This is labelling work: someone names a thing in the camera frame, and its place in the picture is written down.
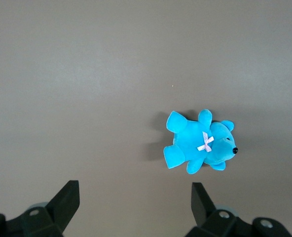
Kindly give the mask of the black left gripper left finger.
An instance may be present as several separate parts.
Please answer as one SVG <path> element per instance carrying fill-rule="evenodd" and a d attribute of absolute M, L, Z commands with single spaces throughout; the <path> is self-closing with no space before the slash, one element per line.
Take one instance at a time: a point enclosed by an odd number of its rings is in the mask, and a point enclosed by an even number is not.
<path fill-rule="evenodd" d="M 29 208 L 8 221 L 0 213 L 0 237 L 62 237 L 79 206 L 79 181 L 70 180 L 44 207 Z"/>

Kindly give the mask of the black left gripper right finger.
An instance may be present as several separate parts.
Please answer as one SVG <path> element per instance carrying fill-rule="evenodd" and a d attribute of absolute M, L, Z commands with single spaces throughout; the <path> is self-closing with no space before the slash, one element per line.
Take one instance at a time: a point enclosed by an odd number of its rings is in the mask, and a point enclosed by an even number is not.
<path fill-rule="evenodd" d="M 202 183 L 192 183 L 191 210 L 196 226 L 187 237 L 292 237 L 277 220 L 257 217 L 248 224 L 231 211 L 216 208 Z"/>

